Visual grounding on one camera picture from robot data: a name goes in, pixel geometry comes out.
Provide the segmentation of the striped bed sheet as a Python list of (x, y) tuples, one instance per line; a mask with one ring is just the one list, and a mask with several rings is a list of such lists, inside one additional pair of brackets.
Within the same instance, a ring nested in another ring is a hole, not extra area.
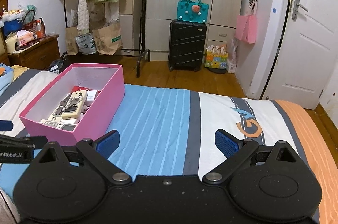
[[(75, 87), (98, 91), (77, 127), (66, 132), (43, 126), (41, 120)], [(120, 65), (73, 64), (59, 75), (33, 69), (16, 72), (1, 94), (1, 119), (13, 122), (11, 137), (43, 134), (62, 145), (117, 130), (120, 146), (109, 160), (132, 177), (204, 176), (225, 160), (215, 145), (218, 129), (266, 146), (287, 141), (321, 186), (315, 220), (337, 222), (335, 161), (305, 109), (289, 101), (130, 85), (124, 83)]]

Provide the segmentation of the silver key bunch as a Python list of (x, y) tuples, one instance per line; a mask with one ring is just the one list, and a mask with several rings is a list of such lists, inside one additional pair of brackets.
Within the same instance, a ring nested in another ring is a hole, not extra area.
[(59, 116), (66, 111), (75, 111), (77, 105), (83, 99), (82, 93), (67, 94), (67, 96), (59, 103), (58, 107), (55, 109), (53, 115)]

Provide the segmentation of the pink hanging gift bag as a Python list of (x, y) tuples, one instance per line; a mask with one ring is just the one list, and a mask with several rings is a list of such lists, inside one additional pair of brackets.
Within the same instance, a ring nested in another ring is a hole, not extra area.
[(238, 41), (254, 44), (257, 39), (258, 0), (249, 0), (249, 5), (244, 15), (237, 17), (235, 38)]

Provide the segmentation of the pink cardboard box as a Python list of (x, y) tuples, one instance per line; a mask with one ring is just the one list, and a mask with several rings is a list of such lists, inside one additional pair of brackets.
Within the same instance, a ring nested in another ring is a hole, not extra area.
[(31, 136), (63, 146), (105, 134), (124, 97), (123, 68), (117, 64), (72, 64), (20, 113)]

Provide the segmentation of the black suitcase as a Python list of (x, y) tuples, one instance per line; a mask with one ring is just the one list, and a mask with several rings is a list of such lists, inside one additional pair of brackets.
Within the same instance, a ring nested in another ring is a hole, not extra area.
[(199, 71), (202, 65), (207, 26), (173, 20), (170, 23), (168, 66), (173, 70)]

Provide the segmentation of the brown paper bag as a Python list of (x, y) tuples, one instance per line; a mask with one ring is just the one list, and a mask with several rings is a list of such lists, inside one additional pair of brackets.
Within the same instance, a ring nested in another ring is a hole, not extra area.
[(94, 29), (92, 35), (99, 54), (113, 55), (123, 46), (120, 23)]

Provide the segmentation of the cream air-conditioner remote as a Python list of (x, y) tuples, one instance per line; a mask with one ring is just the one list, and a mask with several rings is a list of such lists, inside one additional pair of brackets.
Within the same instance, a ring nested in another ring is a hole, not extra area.
[(69, 101), (62, 110), (61, 118), (63, 120), (78, 119), (88, 94), (86, 90), (75, 91), (71, 94)]

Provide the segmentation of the white door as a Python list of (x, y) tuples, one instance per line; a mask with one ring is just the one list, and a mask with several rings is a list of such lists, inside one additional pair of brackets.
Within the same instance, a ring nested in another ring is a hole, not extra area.
[(263, 98), (314, 109), (337, 59), (337, 0), (291, 0), (281, 47)]

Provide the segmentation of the red glasses-print paper bag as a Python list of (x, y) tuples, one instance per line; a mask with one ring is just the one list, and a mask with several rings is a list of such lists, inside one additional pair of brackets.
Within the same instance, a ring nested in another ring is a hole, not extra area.
[(98, 94), (100, 93), (100, 91), (98, 90), (93, 90), (90, 88), (84, 88), (84, 87), (80, 87), (80, 86), (74, 86), (72, 88), (72, 92), (78, 92), (78, 91), (85, 91), (87, 93), (87, 97), (86, 97), (86, 101), (85, 104), (87, 106), (92, 105), (92, 103), (94, 102), (94, 100), (97, 98)]

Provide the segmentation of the wooden nightstand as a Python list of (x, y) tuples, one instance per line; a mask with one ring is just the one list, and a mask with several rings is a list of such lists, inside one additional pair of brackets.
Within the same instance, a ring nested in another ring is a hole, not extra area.
[(8, 54), (10, 64), (46, 70), (52, 62), (60, 58), (58, 37), (59, 35), (49, 35), (26, 49)]

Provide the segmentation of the white TCL remote control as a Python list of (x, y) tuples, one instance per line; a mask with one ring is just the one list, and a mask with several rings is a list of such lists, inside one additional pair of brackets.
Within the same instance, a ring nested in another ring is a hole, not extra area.
[(46, 125), (48, 127), (53, 127), (59, 130), (65, 130), (72, 132), (78, 123), (77, 119), (64, 120), (62, 118), (56, 119), (41, 119), (39, 124)]

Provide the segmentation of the teal tote bag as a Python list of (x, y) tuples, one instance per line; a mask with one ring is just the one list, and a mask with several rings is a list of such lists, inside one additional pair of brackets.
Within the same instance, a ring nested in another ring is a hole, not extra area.
[(207, 23), (209, 5), (202, 0), (180, 0), (177, 4), (176, 19), (192, 23)]

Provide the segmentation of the colourful tissue box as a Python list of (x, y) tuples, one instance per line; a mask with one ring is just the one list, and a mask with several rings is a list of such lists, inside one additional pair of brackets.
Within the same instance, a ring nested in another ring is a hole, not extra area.
[(226, 46), (210, 45), (206, 48), (205, 63), (206, 68), (225, 70), (228, 60)]

